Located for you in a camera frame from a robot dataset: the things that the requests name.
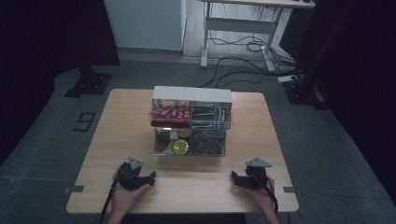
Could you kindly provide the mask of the pile of green sachets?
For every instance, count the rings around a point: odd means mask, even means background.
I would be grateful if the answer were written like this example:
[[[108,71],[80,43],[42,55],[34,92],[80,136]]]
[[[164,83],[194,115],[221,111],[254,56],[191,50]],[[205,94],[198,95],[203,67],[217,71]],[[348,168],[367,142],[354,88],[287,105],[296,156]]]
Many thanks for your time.
[[[192,108],[192,128],[229,130],[231,120],[231,108],[225,105],[196,105]]]

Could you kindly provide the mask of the white cabinet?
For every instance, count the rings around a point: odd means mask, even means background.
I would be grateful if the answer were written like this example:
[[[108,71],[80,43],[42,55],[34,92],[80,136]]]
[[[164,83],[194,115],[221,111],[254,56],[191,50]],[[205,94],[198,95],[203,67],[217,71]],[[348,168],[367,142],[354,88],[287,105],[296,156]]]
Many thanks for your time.
[[[186,0],[104,0],[116,46],[182,50]]]

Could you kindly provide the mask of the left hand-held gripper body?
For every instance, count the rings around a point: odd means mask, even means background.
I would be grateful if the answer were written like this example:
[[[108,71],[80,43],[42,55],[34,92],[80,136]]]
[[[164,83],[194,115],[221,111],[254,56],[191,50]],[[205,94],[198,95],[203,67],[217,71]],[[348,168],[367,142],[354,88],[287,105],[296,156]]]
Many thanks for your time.
[[[140,176],[142,161],[129,158],[119,168],[116,179],[125,189],[136,190],[149,183],[148,176]]]

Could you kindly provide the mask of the black stand base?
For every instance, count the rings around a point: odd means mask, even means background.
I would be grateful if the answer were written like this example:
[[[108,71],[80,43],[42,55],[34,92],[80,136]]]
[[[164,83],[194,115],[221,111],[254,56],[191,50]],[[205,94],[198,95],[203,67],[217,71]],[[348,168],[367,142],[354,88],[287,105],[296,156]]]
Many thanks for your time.
[[[73,89],[65,93],[65,97],[78,98],[82,94],[103,95],[112,78],[110,74],[97,74],[90,65],[78,68],[80,78]]]
[[[330,110],[330,92],[318,79],[304,77],[286,82],[283,87],[292,105],[312,105],[315,109]]]

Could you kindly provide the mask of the person's right hand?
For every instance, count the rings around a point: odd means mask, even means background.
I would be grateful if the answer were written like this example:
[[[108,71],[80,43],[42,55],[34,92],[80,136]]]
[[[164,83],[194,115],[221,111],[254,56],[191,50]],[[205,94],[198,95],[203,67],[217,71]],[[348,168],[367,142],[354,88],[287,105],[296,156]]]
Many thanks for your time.
[[[275,203],[265,189],[249,189],[247,192],[266,216],[274,215],[276,213]]]

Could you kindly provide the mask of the pile of red snack packets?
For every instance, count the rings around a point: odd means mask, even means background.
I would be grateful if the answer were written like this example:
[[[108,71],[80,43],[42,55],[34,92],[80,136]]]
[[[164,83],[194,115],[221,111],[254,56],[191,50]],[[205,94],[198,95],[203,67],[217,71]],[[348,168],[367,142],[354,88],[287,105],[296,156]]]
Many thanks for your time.
[[[150,124],[163,128],[190,128],[192,120],[191,108],[187,105],[167,105],[149,113]]]

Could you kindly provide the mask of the white metal frame desk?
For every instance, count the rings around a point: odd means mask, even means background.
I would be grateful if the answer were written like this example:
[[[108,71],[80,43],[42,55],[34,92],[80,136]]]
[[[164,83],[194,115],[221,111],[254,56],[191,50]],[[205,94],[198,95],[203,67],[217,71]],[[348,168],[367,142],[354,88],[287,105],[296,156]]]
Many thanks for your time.
[[[261,47],[266,68],[269,72],[274,72],[275,68],[270,53],[270,48],[276,33],[280,16],[284,8],[314,8],[316,4],[313,0],[201,0],[206,3],[206,14],[204,20],[204,39],[201,50],[200,65],[207,68],[208,53],[208,34],[210,31],[252,33],[268,35],[267,41]],[[233,4],[274,7],[276,9],[275,17],[271,21],[252,21],[240,19],[216,18],[210,16],[212,4]]]

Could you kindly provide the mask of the black curtain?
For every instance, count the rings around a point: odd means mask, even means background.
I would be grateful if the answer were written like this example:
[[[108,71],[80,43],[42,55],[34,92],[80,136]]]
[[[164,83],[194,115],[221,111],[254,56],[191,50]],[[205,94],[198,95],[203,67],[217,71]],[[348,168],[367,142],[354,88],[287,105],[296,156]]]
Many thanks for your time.
[[[82,65],[120,64],[104,0],[0,0],[0,164]]]
[[[300,60],[396,205],[396,0],[314,0]]]

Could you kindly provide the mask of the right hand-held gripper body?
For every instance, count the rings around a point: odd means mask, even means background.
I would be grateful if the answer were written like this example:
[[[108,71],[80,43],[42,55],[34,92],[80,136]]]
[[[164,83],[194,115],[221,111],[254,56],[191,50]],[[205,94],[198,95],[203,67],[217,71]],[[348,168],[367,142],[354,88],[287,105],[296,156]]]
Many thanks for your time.
[[[260,158],[255,158],[246,162],[246,179],[243,186],[248,189],[266,189],[268,177],[266,168],[271,164]]]

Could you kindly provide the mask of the person's left hand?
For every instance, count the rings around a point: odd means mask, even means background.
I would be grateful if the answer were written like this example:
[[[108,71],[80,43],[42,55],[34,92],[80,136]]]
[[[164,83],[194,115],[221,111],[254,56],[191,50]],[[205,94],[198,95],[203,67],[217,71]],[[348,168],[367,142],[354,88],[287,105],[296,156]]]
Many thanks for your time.
[[[150,184],[146,184],[139,189],[128,190],[117,183],[113,188],[113,195],[111,197],[111,214],[125,215],[137,199],[149,190],[149,188]]]

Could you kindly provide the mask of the pile of dark brown sticks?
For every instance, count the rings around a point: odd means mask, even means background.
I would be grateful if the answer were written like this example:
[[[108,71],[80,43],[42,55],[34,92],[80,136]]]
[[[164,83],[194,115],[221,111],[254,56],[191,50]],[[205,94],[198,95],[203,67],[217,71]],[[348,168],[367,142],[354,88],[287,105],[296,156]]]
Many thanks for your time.
[[[221,157],[225,155],[226,132],[198,130],[190,137],[190,154]]]

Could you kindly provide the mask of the clear acrylic drawer organizer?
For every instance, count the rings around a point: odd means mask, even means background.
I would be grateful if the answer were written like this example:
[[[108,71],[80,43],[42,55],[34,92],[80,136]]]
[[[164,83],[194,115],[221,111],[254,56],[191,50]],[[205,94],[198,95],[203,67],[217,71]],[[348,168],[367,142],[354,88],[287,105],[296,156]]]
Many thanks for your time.
[[[168,87],[168,86],[156,86],[154,88],[152,98],[151,98],[151,111],[167,106],[167,105],[187,105],[192,108],[196,105],[225,105],[231,108],[231,117],[232,117],[232,105],[233,99],[232,94],[229,90],[219,90],[219,89],[208,89],[208,88],[191,88],[191,87]],[[154,132],[177,132],[180,128],[163,128],[163,127],[153,127]],[[219,130],[219,129],[196,129],[196,128],[182,128],[182,129],[190,129],[191,134],[194,131],[198,130],[209,130],[209,131],[222,131],[226,132],[228,130]],[[190,137],[188,138],[178,138],[186,140],[188,143],[190,142]],[[154,153],[157,155],[178,155],[170,153],[156,153],[155,152],[155,143],[154,143]],[[189,150],[186,154],[189,156],[195,156],[190,154],[190,146]]]

